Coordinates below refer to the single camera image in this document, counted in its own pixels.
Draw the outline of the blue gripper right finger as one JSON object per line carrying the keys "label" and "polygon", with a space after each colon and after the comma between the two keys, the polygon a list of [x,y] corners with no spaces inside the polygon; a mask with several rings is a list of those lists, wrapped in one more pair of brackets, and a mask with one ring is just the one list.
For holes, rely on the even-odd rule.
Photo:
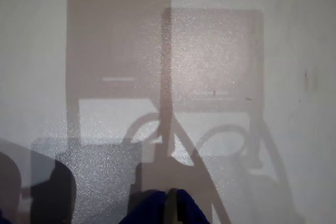
{"label": "blue gripper right finger", "polygon": [[209,223],[209,221],[187,191],[173,188],[166,195],[166,223]]}

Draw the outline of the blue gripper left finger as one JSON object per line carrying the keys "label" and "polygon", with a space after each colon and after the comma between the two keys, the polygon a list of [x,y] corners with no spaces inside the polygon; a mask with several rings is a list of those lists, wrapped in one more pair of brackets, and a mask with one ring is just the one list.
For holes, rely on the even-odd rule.
{"label": "blue gripper left finger", "polygon": [[166,192],[147,190],[130,196],[128,213],[121,223],[163,223]]}

